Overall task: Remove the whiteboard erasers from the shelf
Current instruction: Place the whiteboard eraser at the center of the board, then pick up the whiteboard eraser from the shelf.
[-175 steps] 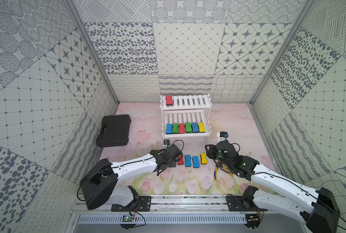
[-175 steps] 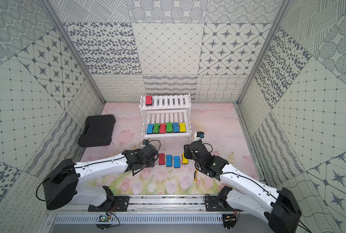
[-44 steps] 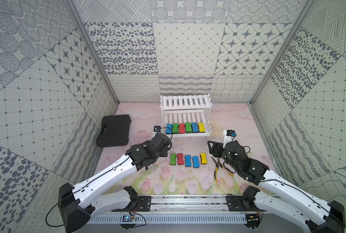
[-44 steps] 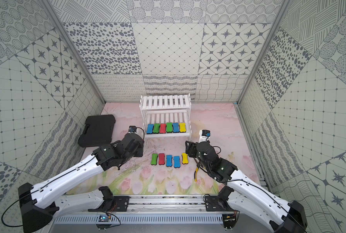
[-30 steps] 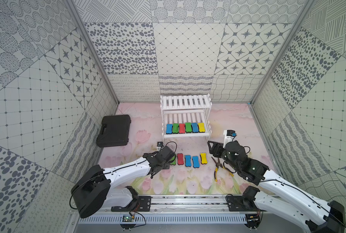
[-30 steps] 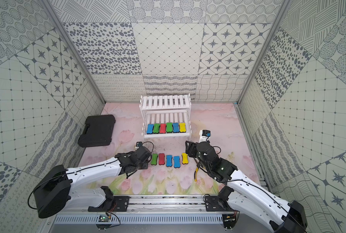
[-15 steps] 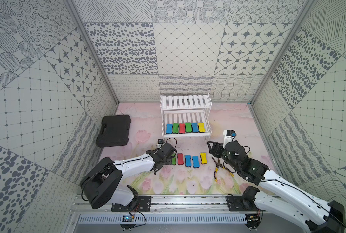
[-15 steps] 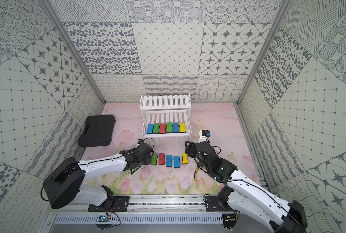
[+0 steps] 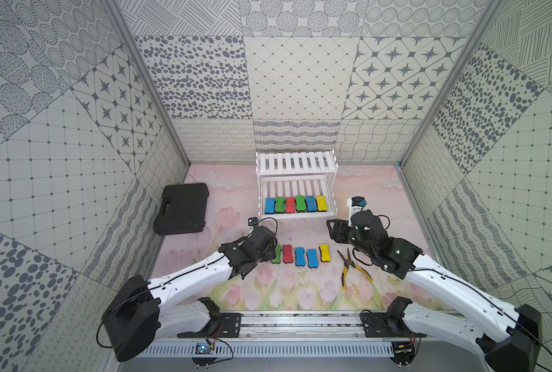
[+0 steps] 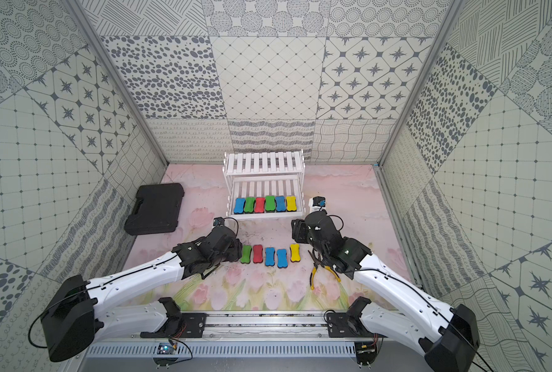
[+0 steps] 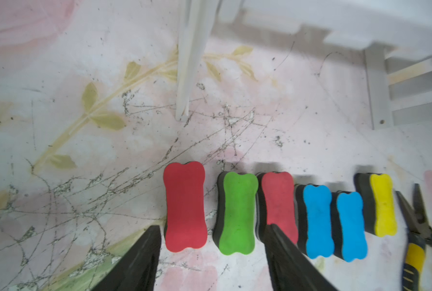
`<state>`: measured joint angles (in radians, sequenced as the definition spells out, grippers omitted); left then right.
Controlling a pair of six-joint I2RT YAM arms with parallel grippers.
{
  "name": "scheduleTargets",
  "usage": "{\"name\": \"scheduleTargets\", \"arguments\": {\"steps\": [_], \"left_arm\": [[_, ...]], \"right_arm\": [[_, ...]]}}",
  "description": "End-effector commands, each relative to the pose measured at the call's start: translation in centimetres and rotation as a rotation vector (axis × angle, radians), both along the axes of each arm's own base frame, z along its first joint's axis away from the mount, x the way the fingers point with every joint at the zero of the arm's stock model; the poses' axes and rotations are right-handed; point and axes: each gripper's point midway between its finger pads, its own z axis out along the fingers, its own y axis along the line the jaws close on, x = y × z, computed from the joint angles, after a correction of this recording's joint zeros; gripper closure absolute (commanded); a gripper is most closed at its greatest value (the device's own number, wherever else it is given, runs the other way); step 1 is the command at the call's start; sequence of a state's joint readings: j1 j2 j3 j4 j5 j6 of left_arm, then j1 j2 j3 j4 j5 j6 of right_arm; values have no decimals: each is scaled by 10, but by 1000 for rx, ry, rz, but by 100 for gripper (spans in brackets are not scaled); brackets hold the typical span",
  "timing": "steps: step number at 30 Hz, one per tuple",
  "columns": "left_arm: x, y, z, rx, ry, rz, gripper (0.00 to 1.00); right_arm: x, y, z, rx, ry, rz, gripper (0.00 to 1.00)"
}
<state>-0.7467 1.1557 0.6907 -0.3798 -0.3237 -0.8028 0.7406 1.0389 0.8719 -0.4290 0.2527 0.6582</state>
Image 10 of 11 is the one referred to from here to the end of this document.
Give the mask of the green eraser top shelf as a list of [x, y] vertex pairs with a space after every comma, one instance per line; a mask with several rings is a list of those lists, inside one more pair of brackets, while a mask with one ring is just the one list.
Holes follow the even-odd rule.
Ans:
[[243, 245], [242, 256], [240, 258], [240, 263], [249, 264], [251, 262], [253, 248], [250, 245]]

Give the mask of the yellow eraser top shelf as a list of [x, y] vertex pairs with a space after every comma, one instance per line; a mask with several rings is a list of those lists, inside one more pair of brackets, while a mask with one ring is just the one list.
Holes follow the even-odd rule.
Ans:
[[297, 243], [291, 244], [290, 246], [290, 253], [291, 253], [291, 262], [297, 263], [301, 261], [301, 254], [300, 254], [300, 245]]

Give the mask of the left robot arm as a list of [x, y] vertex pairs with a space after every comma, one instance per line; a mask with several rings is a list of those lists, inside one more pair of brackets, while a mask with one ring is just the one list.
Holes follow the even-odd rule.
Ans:
[[242, 253], [236, 232], [221, 225], [134, 268], [91, 280], [80, 274], [68, 278], [37, 318], [50, 361], [69, 360], [104, 339], [132, 334], [170, 339], [184, 334], [187, 325], [171, 297], [142, 306], [126, 307], [125, 302], [191, 276], [207, 277], [221, 263], [239, 260]]

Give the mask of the yellow eraser shelf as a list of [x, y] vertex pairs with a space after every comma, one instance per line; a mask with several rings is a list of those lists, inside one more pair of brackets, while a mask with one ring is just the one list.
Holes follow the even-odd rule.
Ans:
[[300, 254], [300, 245], [297, 243], [291, 244], [290, 246], [290, 253], [291, 253], [291, 262], [297, 263], [301, 261], [301, 254]]
[[295, 196], [287, 196], [286, 201], [286, 211], [287, 212], [297, 212], [297, 198]]

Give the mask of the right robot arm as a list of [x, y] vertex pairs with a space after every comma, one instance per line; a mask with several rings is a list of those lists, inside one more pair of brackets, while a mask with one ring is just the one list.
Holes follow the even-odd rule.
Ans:
[[344, 313], [326, 312], [329, 335], [379, 336], [423, 356], [434, 371], [468, 371], [479, 356], [480, 334], [474, 312], [452, 307], [399, 277], [369, 247], [343, 237], [330, 214], [319, 210], [291, 223], [296, 243], [311, 246], [318, 266], [370, 288], [395, 307], [390, 312], [363, 296]]

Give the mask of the blue eraser shelf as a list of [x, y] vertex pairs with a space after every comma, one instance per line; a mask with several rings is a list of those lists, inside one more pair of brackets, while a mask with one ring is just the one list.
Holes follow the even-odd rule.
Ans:
[[274, 247], [266, 247], [265, 248], [265, 265], [267, 267], [274, 267], [276, 264], [276, 249]]
[[288, 251], [286, 249], [279, 249], [276, 251], [277, 267], [284, 269], [288, 267]]
[[276, 212], [287, 211], [286, 198], [284, 196], [276, 196], [275, 203], [276, 203]]
[[233, 208], [233, 213], [236, 215], [243, 214], [244, 208], [245, 208], [246, 199], [245, 198], [237, 198], [235, 200], [235, 205]]

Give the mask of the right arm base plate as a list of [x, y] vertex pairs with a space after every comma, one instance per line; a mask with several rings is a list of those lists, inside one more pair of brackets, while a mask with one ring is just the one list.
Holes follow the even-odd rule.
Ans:
[[330, 338], [375, 338], [376, 333], [368, 331], [362, 323], [345, 312], [328, 310], [323, 319], [328, 328]]

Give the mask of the green eraser shelf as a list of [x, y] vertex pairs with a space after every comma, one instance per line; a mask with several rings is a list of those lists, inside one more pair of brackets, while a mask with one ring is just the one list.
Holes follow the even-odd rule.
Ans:
[[273, 195], [268, 195], [265, 197], [264, 211], [276, 212], [276, 200]]
[[250, 245], [243, 245], [242, 256], [240, 258], [240, 263], [249, 264], [251, 262], [253, 248]]
[[255, 197], [246, 197], [244, 206], [243, 206], [243, 213], [244, 214], [253, 214], [255, 211], [255, 204], [256, 204], [256, 198]]

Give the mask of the red eraser shelf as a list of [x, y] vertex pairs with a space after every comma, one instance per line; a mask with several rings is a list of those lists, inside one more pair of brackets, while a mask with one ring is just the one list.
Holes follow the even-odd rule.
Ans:
[[253, 263], [260, 264], [263, 263], [263, 246], [254, 245], [253, 246]]
[[254, 213], [265, 213], [265, 202], [266, 199], [264, 197], [256, 198], [254, 203]]

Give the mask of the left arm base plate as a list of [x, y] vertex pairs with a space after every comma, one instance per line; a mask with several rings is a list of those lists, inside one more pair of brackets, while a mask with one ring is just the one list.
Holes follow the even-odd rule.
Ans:
[[142, 332], [139, 337], [142, 339], [201, 339], [205, 331], [207, 318], [207, 313], [190, 312], [182, 313], [179, 316], [169, 316], [158, 331], [153, 333]]

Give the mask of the blue eraser top shelf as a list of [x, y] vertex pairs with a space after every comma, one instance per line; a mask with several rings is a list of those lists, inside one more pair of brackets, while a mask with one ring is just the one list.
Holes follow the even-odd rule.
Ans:
[[276, 249], [274, 247], [266, 247], [265, 248], [265, 265], [267, 267], [274, 267], [276, 264]]
[[288, 267], [288, 251], [286, 249], [279, 249], [276, 251], [277, 267], [284, 269]]

